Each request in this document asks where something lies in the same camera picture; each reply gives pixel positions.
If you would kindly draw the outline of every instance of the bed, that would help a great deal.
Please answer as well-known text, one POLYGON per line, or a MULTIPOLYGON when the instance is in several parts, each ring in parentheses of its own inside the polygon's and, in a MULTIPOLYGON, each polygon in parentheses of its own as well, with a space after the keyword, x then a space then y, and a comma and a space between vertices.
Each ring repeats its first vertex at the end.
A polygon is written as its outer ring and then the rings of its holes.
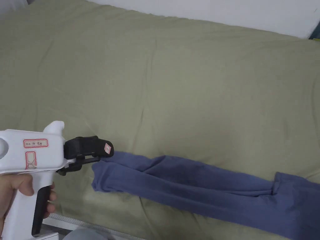
MULTIPOLYGON (((0 32, 1 129, 62 120, 66 139, 320 183, 317 41, 84 0, 35 1, 0 32)), ((58 213, 145 239, 284 239, 92 180, 57 175, 58 213)))

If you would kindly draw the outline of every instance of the finger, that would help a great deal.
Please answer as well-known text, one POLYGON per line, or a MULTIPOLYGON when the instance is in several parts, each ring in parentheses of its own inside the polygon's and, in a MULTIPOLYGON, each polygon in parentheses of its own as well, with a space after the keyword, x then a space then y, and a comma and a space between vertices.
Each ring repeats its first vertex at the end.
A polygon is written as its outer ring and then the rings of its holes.
POLYGON ((12 189, 19 189, 26 196, 34 195, 32 176, 30 174, 7 175, 6 177, 12 189))
POLYGON ((56 194, 54 191, 51 191, 49 200, 50 200, 50 201, 55 201, 55 200, 57 200, 57 194, 56 194))
POLYGON ((50 213, 46 212, 43 216, 43 218, 48 218, 50 216, 50 213))
POLYGON ((54 213, 56 211, 56 207, 52 203, 48 203, 47 205, 47 212, 54 213))

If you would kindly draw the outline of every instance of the label sticker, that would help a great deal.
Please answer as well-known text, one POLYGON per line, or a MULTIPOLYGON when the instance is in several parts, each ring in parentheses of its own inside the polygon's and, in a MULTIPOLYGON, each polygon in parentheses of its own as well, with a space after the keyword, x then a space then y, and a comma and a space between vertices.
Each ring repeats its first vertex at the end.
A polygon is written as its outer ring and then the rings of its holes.
POLYGON ((26 152, 26 170, 37 168, 36 152, 26 152))
POLYGON ((111 152, 111 147, 110 147, 108 144, 106 144, 106 145, 104 146, 104 151, 105 151, 106 153, 110 154, 110 152, 111 152))
POLYGON ((46 148, 49 146, 47 139, 25 139, 23 145, 25 148, 46 148))

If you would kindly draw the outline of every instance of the blue cloth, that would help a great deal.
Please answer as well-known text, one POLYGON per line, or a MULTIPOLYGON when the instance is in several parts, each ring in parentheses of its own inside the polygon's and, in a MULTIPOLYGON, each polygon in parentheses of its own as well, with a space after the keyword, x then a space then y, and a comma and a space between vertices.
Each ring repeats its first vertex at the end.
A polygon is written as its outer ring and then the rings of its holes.
POLYGON ((274 182, 173 156, 115 152, 92 166, 92 187, 127 192, 293 240, 320 239, 320 185, 276 173, 274 182))

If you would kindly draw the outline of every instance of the white wall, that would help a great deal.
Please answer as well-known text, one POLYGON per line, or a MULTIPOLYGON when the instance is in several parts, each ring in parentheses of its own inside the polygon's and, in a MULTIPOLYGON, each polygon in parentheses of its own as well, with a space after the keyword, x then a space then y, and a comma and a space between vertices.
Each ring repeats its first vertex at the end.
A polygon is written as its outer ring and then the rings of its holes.
POLYGON ((155 15, 220 22, 307 38, 320 0, 90 0, 155 15))

